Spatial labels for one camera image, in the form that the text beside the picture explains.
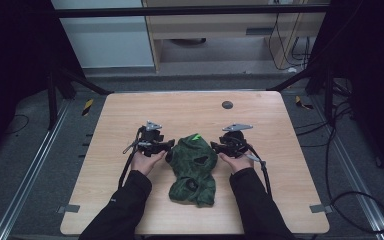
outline crumpled green fabric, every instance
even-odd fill
[[[166,156],[176,176],[176,182],[170,188],[170,199],[193,202],[199,207],[214,205],[216,183],[211,171],[216,166],[217,158],[201,135],[179,139]]]

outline wooden table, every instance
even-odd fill
[[[222,102],[231,101],[232,109]],[[293,233],[324,233],[324,213],[312,213],[320,204],[313,180],[295,136],[283,99],[278,92],[167,92],[123,93],[107,97],[92,142],[70,199],[78,213],[66,212],[61,232],[78,235],[108,203],[116,191],[128,154],[122,151],[147,120],[163,126],[165,141],[200,133],[209,143],[219,142],[222,128],[233,123],[253,125],[243,133],[267,161],[273,198]],[[256,171],[264,182],[259,164]],[[216,180],[215,204],[198,208],[170,201],[175,182],[164,161],[149,174],[153,190],[136,233],[241,234],[242,223],[229,185],[230,167],[221,159],[212,172]]]

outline gray carpet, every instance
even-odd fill
[[[137,79],[129,81],[116,81],[109,79],[101,81],[103,87],[119,91],[146,91],[150,89],[163,90],[205,90],[216,89],[262,89],[272,86],[279,79],[265,84],[258,79],[238,80],[234,77],[217,76],[209,79],[183,79],[182,85],[177,81],[181,79],[144,79],[137,83]],[[308,110],[295,105],[295,95],[284,94],[285,105],[290,114],[294,126],[303,126],[309,123],[320,122],[321,119],[316,110]],[[85,102],[94,99],[88,116],[81,116]],[[70,110],[64,120],[62,129],[56,138],[48,158],[36,180],[36,183],[16,221],[11,234],[13,236],[54,236],[63,237],[59,231],[62,214],[56,212],[59,206],[66,205],[69,201],[75,181],[80,171],[87,146],[90,142],[87,134],[93,133],[105,97],[90,91],[80,91],[75,100],[71,102]],[[305,104],[312,104],[311,99],[302,96]],[[0,218],[4,214],[12,196],[20,184],[24,173],[32,161],[46,133],[48,124],[46,92],[41,92],[25,99],[19,104],[17,114],[28,116],[29,123],[19,132],[8,134],[0,144]],[[24,117],[15,117],[9,131],[22,127]],[[373,153],[362,138],[356,123],[344,116],[338,121],[339,136],[345,142],[347,150],[362,174],[373,196],[384,203],[384,169],[379,169],[374,163]],[[301,145],[318,145],[327,141],[327,132],[324,129],[299,137]],[[324,181],[324,152],[325,147],[303,147],[303,152],[308,163],[316,188],[324,204],[329,203]],[[350,184],[336,160],[336,154],[331,151],[329,157],[329,173],[333,195],[351,190]],[[365,215],[355,197],[349,197],[340,202],[341,209],[349,214],[355,221],[369,227]],[[376,239],[374,235],[363,233],[350,226],[337,213],[328,214],[330,230],[328,233],[318,236],[317,239]]]
[[[123,78],[95,77],[89,80],[105,89],[118,92],[215,91],[262,90],[291,76],[287,71],[278,71],[274,68],[262,39],[227,41],[207,39],[207,42],[200,46],[178,46],[178,44],[176,42],[164,44],[165,54],[158,73],[127,74]],[[285,105],[295,127],[321,121],[316,110],[295,105],[295,95],[303,92],[301,88],[305,86],[305,82],[302,80],[283,93]],[[75,85],[75,87],[78,94],[70,103],[61,131],[13,226],[12,239],[75,239],[61,234],[59,226],[63,215],[56,210],[69,201],[82,166],[82,155],[86,154],[87,143],[91,140],[88,134],[93,133],[105,101],[105,97],[83,86]],[[304,104],[313,104],[312,99],[305,94],[301,97]],[[85,102],[90,98],[94,99],[94,103],[88,116],[83,117],[81,112]],[[341,97],[335,97],[335,102],[342,100]],[[0,142],[0,219],[47,132],[49,120],[46,92],[24,99],[18,104],[16,114],[23,116],[14,117],[8,128],[9,133]],[[314,126],[298,128],[296,132],[303,132],[312,127]],[[348,154],[371,194],[384,203],[384,169],[376,167],[375,156],[357,124],[350,115],[346,115],[338,121],[337,130],[338,137],[344,142]],[[326,147],[308,146],[323,144],[327,138],[328,133],[324,128],[298,138],[322,203],[326,205],[329,203],[324,174]],[[329,176],[333,196],[352,189],[334,149],[329,154]],[[347,216],[369,227],[356,197],[344,198],[338,205]],[[377,239],[373,234],[364,233],[350,226],[335,212],[327,216],[330,230],[317,239]],[[309,239],[312,236],[300,237]]]

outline metal frame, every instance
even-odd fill
[[[208,15],[208,14],[252,14],[252,13],[316,13],[339,10],[329,4],[285,4],[285,5],[224,5],[187,7],[144,7],[104,9],[64,9],[55,11],[26,11],[34,16],[58,18],[131,17],[167,15]]]
[[[40,169],[42,168],[42,165],[48,156],[49,150],[51,149],[51,146],[54,143],[56,136],[58,135],[65,116],[67,115],[70,104],[71,101],[63,101],[55,127],[49,130],[46,134],[39,150],[36,153],[36,156],[34,157],[29,167],[29,170],[27,171],[23,181],[20,184],[20,187],[15,193],[4,216],[0,220],[0,240],[8,238],[11,229],[14,226],[14,223],[17,220],[17,217],[20,214],[21,209],[23,208],[24,203],[26,202],[27,197],[36,181],[36,178],[39,175]]]

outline black cable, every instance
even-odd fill
[[[359,192],[359,191],[347,191],[347,192],[344,192],[344,193],[341,193],[340,195],[336,196],[335,198],[332,197],[332,193],[331,193],[331,190],[330,190],[330,184],[329,184],[329,149],[330,149],[330,143],[332,142],[332,140],[334,139],[335,137],[335,134],[336,134],[336,121],[338,119],[338,117],[342,116],[343,114],[346,114],[346,113],[349,113],[351,112],[350,111],[350,107],[342,110],[341,112],[337,113],[339,107],[342,105],[342,104],[345,104],[347,103],[348,101],[344,101],[342,102],[341,104],[338,105],[338,107],[335,109],[335,113],[334,113],[334,121],[333,121],[333,126],[332,126],[332,129],[331,129],[331,132],[329,134],[329,139],[328,139],[328,144],[326,145],[326,152],[325,152],[325,182],[326,182],[326,191],[327,191],[327,194],[329,196],[329,200],[330,200],[330,205],[338,212],[338,214],[343,218],[345,219],[349,224],[351,224],[352,226],[356,227],[357,229],[361,230],[361,231],[364,231],[364,232],[367,232],[367,233],[371,233],[371,234],[381,234],[381,233],[384,233],[384,229],[382,230],[372,230],[372,229],[367,229],[367,228],[364,228],[364,227],[361,227],[360,225],[356,224],[355,222],[351,221],[349,218],[347,218],[345,216],[345,214],[343,214],[339,208],[335,205],[336,201],[341,199],[342,197],[344,196],[347,196],[347,195],[350,195],[350,194],[357,194],[357,195],[362,195],[362,196],[365,196],[365,197],[368,197],[370,199],[372,199],[373,201],[376,202],[376,204],[384,211],[384,205],[382,205],[376,198],[374,198],[373,196],[370,196],[369,194],[367,193],[363,193],[363,192]]]
[[[307,125],[303,125],[303,126],[294,127],[294,129],[298,129],[298,128],[305,128],[305,127],[310,127],[310,126],[314,126],[314,125],[317,125],[317,124],[321,124],[321,123],[326,123],[326,121],[317,122],[317,123],[310,123],[310,124],[307,124]]]
[[[267,172],[266,162],[261,160],[260,156],[258,156],[257,152],[255,151],[255,149],[251,145],[247,144],[247,147],[260,160],[259,162],[261,165],[261,171],[263,172],[264,181],[266,182],[267,194],[270,196],[270,198],[273,198],[272,193],[271,193],[270,179],[269,179],[269,174]]]
[[[302,135],[305,135],[305,134],[309,134],[309,133],[312,133],[312,132],[315,132],[315,131],[319,130],[320,128],[322,128],[322,127],[324,127],[326,125],[328,125],[327,122],[323,123],[322,125],[317,126],[316,128],[313,128],[311,130],[308,130],[308,131],[305,131],[305,132],[302,132],[302,133],[297,133],[296,135],[297,136],[302,136]]]
[[[272,59],[273,59],[273,62],[274,62],[274,55],[273,55],[273,53],[272,53],[272,51],[271,51],[271,38],[272,38],[272,36],[273,36],[273,33],[274,33],[275,29],[277,29],[277,34],[278,34],[278,37],[279,37],[279,40],[280,40],[280,46],[282,47],[282,51],[283,51],[283,57],[284,57],[284,59],[286,60],[286,62],[289,63],[290,66],[287,67],[287,68],[279,68],[279,67],[276,65],[276,63],[274,63],[274,66],[276,67],[277,70],[287,70],[287,69],[289,69],[289,68],[291,68],[291,67],[299,66],[299,64],[290,63],[289,60],[288,60],[288,58],[287,58],[287,56],[286,56],[286,53],[285,53],[285,47],[283,46],[283,42],[282,42],[282,39],[281,39],[281,37],[280,37],[280,32],[279,32],[279,27],[278,27],[278,20],[279,20],[279,13],[276,14],[276,20],[275,20],[274,25],[273,25],[273,30],[272,30],[272,32],[271,32],[271,34],[270,34],[270,37],[269,37],[269,41],[268,41],[269,52],[270,52],[270,55],[271,55],[271,57],[272,57]]]
[[[140,128],[138,129],[138,131],[137,131],[137,133],[136,133],[135,141],[133,141],[133,143],[123,151],[123,154],[125,154],[130,148],[133,148],[133,149],[132,149],[132,152],[131,152],[130,155],[129,155],[129,158],[128,158],[127,161],[126,161],[126,164],[124,165],[123,172],[121,173],[120,179],[118,180],[118,189],[120,189],[120,188],[123,186],[123,182],[124,182],[124,178],[126,177],[127,170],[129,169],[129,166],[130,166],[130,164],[132,163],[132,160],[133,160],[134,155],[135,155],[136,152],[138,151],[137,146],[138,146],[138,142],[139,142],[139,140],[138,140],[138,139],[139,139],[139,134],[140,134],[140,132],[141,132],[144,128],[145,128],[145,127],[142,126],[142,127],[140,127]]]
[[[14,115],[14,117],[24,117],[27,121],[26,121],[26,123],[25,123],[21,128],[15,130],[15,131],[12,131],[12,132],[5,132],[5,134],[13,134],[13,133],[17,133],[17,132],[23,130],[23,129],[29,124],[29,122],[30,122],[29,117],[27,117],[27,116],[24,115],[24,114],[16,114],[16,115]]]

